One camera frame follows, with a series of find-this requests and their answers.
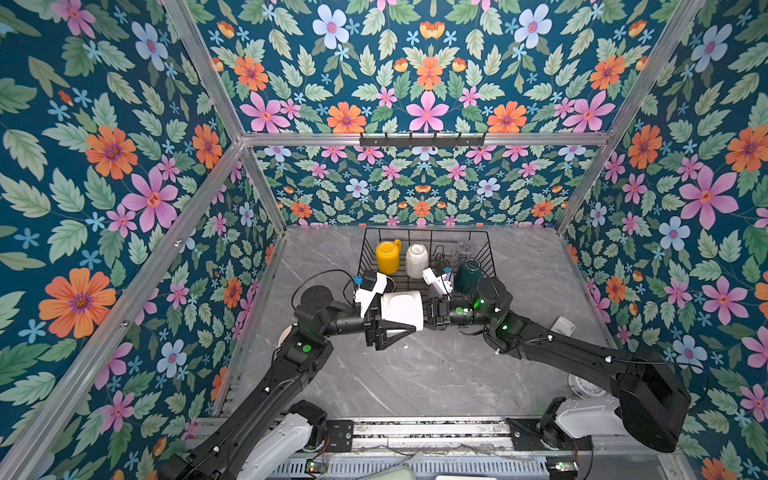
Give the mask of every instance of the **wire basket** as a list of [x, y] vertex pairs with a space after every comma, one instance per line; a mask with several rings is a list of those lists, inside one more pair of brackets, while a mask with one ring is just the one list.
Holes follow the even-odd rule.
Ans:
[[[409, 228], [376, 228], [367, 227], [362, 238], [360, 249], [360, 265], [357, 274], [362, 275], [363, 270], [379, 270], [376, 262], [376, 247], [381, 242], [400, 240], [400, 269], [388, 275], [395, 282], [395, 290], [418, 290], [423, 293], [429, 291], [429, 286], [424, 279], [414, 279], [406, 273], [406, 253], [414, 243], [420, 243], [429, 251], [429, 265], [438, 258], [444, 257], [448, 264], [456, 268], [462, 261], [474, 258], [480, 264], [483, 276], [495, 277], [496, 268], [493, 264], [491, 252], [491, 239], [484, 230], [447, 230], [447, 229], [423, 229]], [[455, 252], [461, 242], [469, 242], [474, 246], [474, 252], [468, 256], [457, 258]]]

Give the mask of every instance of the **mug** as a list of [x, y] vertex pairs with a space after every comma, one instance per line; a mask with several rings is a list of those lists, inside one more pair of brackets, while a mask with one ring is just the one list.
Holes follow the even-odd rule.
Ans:
[[376, 247], [376, 262], [379, 264], [379, 272], [392, 275], [400, 270], [400, 240], [381, 242]]

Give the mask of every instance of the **yellow mug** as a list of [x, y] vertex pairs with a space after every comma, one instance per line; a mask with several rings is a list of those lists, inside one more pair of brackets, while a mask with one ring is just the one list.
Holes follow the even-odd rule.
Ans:
[[379, 264], [379, 272], [392, 275], [400, 270], [400, 249], [402, 249], [400, 240], [379, 243], [376, 247], [376, 262]]

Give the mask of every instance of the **orange flower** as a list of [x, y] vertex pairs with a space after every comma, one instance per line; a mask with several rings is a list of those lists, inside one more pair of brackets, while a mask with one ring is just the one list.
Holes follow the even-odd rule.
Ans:
[[219, 135], [210, 129], [210, 125], [197, 125], [194, 128], [195, 136], [192, 137], [192, 146], [197, 149], [197, 159], [205, 167], [211, 169], [219, 163], [221, 157], [221, 145]]
[[227, 38], [235, 36], [235, 27], [226, 22], [219, 22], [216, 25], [219, 27], [219, 31]]
[[395, 62], [395, 70], [399, 71], [400, 73], [403, 73], [404, 71], [408, 70], [408, 61], [404, 58], [400, 58], [398, 61]]
[[96, 171], [104, 177], [110, 174], [115, 180], [120, 180], [123, 174], [129, 174], [134, 170], [131, 165], [139, 162], [139, 157], [134, 153], [136, 145], [134, 141], [125, 138], [125, 132], [115, 127], [112, 131], [109, 127], [99, 127], [98, 137], [88, 135], [85, 143], [90, 147], [85, 151], [85, 156], [92, 164], [96, 164]]
[[64, 338], [74, 328], [76, 339], [89, 336], [94, 332], [94, 323], [101, 321], [109, 313], [108, 305], [114, 304], [114, 288], [107, 288], [109, 279], [102, 272], [96, 272], [91, 278], [87, 268], [73, 268], [69, 271], [69, 281], [57, 276], [45, 287], [45, 292], [53, 296], [40, 302], [40, 319], [54, 320], [48, 331]]
[[419, 85], [423, 86], [424, 90], [432, 90], [435, 85], [440, 84], [442, 67], [438, 65], [437, 58], [427, 57], [422, 61], [419, 68], [416, 69], [416, 74], [419, 76], [416, 79]]
[[[763, 274], [763, 279], [768, 282], [768, 272]], [[765, 303], [760, 304], [760, 311], [768, 318], [768, 284], [758, 283], [755, 285], [755, 297], [758, 300], [765, 300]]]
[[535, 207], [531, 208], [531, 213], [534, 217], [546, 217], [547, 215], [551, 214], [554, 209], [554, 204], [550, 201], [543, 201], [539, 204], [536, 204]]
[[574, 259], [574, 263], [578, 263], [578, 250], [576, 250], [576, 247], [569, 243], [568, 252], [571, 253], [571, 258]]
[[611, 55], [605, 61], [601, 61], [589, 77], [592, 81], [592, 88], [605, 90], [610, 87], [619, 81], [619, 75], [624, 73], [626, 67], [623, 56], [616, 58], [616, 55]]
[[736, 474], [725, 469], [725, 465], [717, 458], [705, 458], [701, 467], [701, 475], [707, 480], [736, 480]]
[[59, 90], [58, 91], [58, 96], [61, 99], [61, 101], [63, 101], [64, 103], [66, 103], [70, 107], [74, 107], [74, 102], [72, 101], [72, 97], [70, 97], [69, 94], [67, 94], [67, 92], [65, 92], [63, 90]]
[[221, 383], [224, 381], [224, 377], [227, 376], [227, 367], [221, 367], [221, 370], [216, 374], [214, 379], [214, 389], [210, 391], [210, 401], [215, 402], [219, 396], [219, 390], [221, 389]]
[[328, 113], [328, 126], [333, 128], [334, 134], [361, 134], [366, 125], [366, 118], [360, 116], [360, 108], [357, 105], [350, 107], [345, 101], [340, 102], [339, 107], [331, 107]]
[[725, 161], [733, 169], [742, 172], [758, 171], [764, 161], [768, 161], [768, 125], [758, 125], [757, 129], [745, 128], [728, 145], [730, 153]]
[[460, 71], [467, 69], [467, 62], [459, 57], [456, 57], [453, 59], [453, 63], [451, 63], [451, 68], [453, 68], [453, 71], [459, 73]]
[[243, 292], [243, 283], [236, 276], [230, 278], [227, 286], [224, 288], [224, 305], [229, 308], [237, 306], [240, 302], [240, 294]]
[[429, 210], [431, 207], [426, 202], [418, 202], [415, 207], [413, 207], [413, 213], [418, 215], [421, 218], [426, 217], [429, 215]]
[[270, 83], [270, 78], [264, 73], [264, 66], [261, 62], [253, 62], [253, 58], [246, 56], [245, 59], [235, 60], [235, 75], [239, 75], [240, 83], [246, 85], [253, 91], [266, 90], [266, 84]]
[[639, 34], [643, 33], [643, 30], [645, 30], [645, 25], [648, 25], [648, 22], [645, 20], [638, 20], [637, 22], [633, 23], [632, 26], [629, 27], [629, 36], [635, 38]]
[[445, 24], [443, 22], [424, 22], [419, 25], [419, 31], [424, 38], [440, 38], [445, 33]]
[[275, 244], [272, 243], [266, 248], [266, 258], [264, 260], [264, 263], [267, 265], [270, 264], [270, 260], [272, 260], [272, 254], [275, 253]]
[[163, 455], [166, 445], [168, 445], [168, 437], [163, 437], [162, 439], [157, 440], [157, 443], [155, 443], [154, 447], [152, 448], [152, 455], [156, 457]]
[[507, 102], [506, 108], [499, 105], [494, 109], [493, 115], [488, 117], [488, 131], [492, 134], [516, 134], [528, 121], [528, 117], [523, 117], [527, 112], [525, 107], [518, 106], [516, 101]]
[[629, 147], [630, 165], [643, 170], [648, 164], [656, 161], [659, 156], [656, 150], [661, 148], [659, 133], [661, 130], [656, 125], [646, 125], [634, 135]]
[[617, 276], [612, 276], [607, 282], [605, 292], [608, 294], [608, 298], [612, 301], [619, 303], [624, 300], [627, 293], [627, 286], [624, 285], [624, 280]]
[[309, 218], [312, 216], [312, 209], [304, 202], [293, 202], [290, 211], [298, 218]]

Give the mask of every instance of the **black wire dish rack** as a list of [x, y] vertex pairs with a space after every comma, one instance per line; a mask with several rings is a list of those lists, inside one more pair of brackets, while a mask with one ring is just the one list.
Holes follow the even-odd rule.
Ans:
[[[388, 275], [395, 282], [395, 291], [418, 290], [423, 293], [429, 292], [429, 286], [424, 279], [414, 279], [406, 273], [406, 253], [414, 243], [420, 243], [429, 251], [429, 266], [439, 258], [445, 258], [452, 269], [455, 269], [461, 262], [470, 258], [477, 260], [483, 271], [483, 276], [495, 277], [496, 268], [493, 264], [493, 253], [491, 252], [491, 239], [488, 232], [484, 230], [447, 230], [447, 229], [410, 229], [410, 228], [377, 228], [367, 227], [362, 238], [362, 248], [360, 249], [360, 265], [357, 274], [362, 275], [364, 270], [379, 270], [376, 262], [376, 247], [381, 242], [394, 242], [400, 240], [402, 248], [400, 249], [400, 269]], [[458, 244], [469, 242], [474, 246], [474, 253], [457, 258], [455, 255]]]

